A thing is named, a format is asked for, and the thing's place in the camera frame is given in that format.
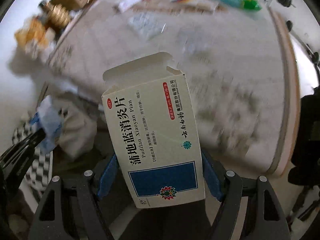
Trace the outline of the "blue white plastic wrapper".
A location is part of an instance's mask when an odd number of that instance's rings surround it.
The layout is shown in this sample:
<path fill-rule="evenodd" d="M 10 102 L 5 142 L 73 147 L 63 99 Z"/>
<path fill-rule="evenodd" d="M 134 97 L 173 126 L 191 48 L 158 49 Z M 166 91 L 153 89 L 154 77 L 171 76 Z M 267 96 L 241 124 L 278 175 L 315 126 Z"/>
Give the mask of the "blue white plastic wrapper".
<path fill-rule="evenodd" d="M 37 107 L 30 124 L 34 131 L 44 130 L 44 139 L 39 143 L 40 153 L 47 155 L 56 148 L 62 132 L 62 117 L 53 106 L 52 97 L 46 96 Z"/>

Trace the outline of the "white blue Pudilan medicine box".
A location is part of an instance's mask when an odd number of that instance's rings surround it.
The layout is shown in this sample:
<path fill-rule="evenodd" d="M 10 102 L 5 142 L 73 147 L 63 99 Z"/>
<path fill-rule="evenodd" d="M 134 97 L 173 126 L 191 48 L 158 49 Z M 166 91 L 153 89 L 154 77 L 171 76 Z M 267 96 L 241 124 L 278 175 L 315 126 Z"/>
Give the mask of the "white blue Pudilan medicine box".
<path fill-rule="evenodd" d="M 103 74 L 101 97 L 117 161 L 139 209 L 205 198 L 202 157 L 185 74 L 159 52 Z"/>

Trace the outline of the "checkered black white cloth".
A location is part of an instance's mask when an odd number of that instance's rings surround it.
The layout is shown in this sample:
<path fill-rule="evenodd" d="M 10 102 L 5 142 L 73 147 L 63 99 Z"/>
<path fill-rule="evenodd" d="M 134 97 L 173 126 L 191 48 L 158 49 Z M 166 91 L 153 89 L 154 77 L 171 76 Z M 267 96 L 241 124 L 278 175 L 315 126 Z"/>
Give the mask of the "checkered black white cloth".
<path fill-rule="evenodd" d="M 28 122 L 15 128 L 11 140 L 16 145 L 33 133 L 32 126 Z M 34 160 L 29 166 L 24 180 L 35 191 L 44 192 L 52 178 L 52 152 L 43 155 L 41 149 L 35 148 Z"/>

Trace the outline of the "beige cloth bag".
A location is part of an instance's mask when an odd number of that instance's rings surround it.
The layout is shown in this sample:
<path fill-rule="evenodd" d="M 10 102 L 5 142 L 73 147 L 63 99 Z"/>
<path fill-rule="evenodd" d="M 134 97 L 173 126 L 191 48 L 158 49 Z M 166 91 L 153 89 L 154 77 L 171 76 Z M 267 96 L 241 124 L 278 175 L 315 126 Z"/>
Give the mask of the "beige cloth bag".
<path fill-rule="evenodd" d="M 62 118 L 58 145 L 69 159 L 78 159 L 89 152 L 97 133 L 97 117 L 87 103 L 75 98 L 54 98 L 53 106 Z"/>

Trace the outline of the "yellow snack bag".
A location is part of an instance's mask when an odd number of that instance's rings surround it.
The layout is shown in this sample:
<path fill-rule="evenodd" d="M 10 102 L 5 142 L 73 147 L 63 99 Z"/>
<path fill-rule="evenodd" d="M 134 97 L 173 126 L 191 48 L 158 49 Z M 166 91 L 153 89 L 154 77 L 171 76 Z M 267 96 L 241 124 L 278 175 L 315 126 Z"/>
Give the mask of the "yellow snack bag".
<path fill-rule="evenodd" d="M 23 27 L 14 33 L 17 45 L 33 59 L 49 47 L 54 36 L 54 33 L 46 29 L 36 17 L 27 18 Z"/>

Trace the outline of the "silver pill blister pack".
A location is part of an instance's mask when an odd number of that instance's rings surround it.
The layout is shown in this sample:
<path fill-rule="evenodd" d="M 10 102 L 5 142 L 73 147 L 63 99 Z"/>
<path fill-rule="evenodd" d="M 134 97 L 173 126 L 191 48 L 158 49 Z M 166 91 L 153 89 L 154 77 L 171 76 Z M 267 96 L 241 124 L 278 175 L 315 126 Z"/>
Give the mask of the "silver pill blister pack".
<path fill-rule="evenodd" d="M 153 13 L 140 12 L 130 17 L 127 25 L 147 41 L 162 34 L 167 24 Z"/>

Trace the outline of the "long white toothpaste box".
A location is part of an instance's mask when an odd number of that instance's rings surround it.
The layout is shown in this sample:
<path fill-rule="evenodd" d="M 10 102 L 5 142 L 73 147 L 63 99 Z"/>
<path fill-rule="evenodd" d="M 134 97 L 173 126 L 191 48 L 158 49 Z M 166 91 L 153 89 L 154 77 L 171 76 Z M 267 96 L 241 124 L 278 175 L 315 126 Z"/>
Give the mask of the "long white toothpaste box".
<path fill-rule="evenodd" d="M 125 11 L 129 10 L 135 4 L 141 2 L 142 0 L 122 0 L 117 6 L 117 10 L 120 13 L 124 13 Z"/>

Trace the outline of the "barbell weight rack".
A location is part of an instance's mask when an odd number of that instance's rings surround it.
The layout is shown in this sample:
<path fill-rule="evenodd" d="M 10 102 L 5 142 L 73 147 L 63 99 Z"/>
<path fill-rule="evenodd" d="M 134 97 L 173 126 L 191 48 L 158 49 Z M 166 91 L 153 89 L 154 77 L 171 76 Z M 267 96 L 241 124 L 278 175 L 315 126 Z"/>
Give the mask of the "barbell weight rack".
<path fill-rule="evenodd" d="M 269 7 L 271 2 L 273 0 L 264 0 L 265 4 Z M 285 8 L 296 8 L 296 6 L 294 4 L 292 4 L 292 0 L 276 0 L 279 4 L 281 4 L 283 7 Z M 305 43 L 296 33 L 293 29 L 293 22 L 291 20 L 287 20 L 286 21 L 286 26 L 287 29 L 289 31 L 289 33 L 291 33 L 295 39 L 302 45 L 302 47 L 305 49 L 308 57 L 310 58 L 311 62 L 316 66 L 319 67 L 319 52 L 317 51 L 313 51 L 311 49 L 311 47 Z"/>

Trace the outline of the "white flat medicine box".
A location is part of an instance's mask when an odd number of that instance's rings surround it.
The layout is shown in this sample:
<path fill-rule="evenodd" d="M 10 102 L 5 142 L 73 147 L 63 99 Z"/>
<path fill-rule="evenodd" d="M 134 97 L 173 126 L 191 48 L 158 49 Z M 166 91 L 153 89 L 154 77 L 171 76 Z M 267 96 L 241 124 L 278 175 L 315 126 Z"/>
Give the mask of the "white flat medicine box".
<path fill-rule="evenodd" d="M 219 2 L 214 0 L 170 0 L 170 2 L 204 11 L 214 11 L 219 6 Z"/>

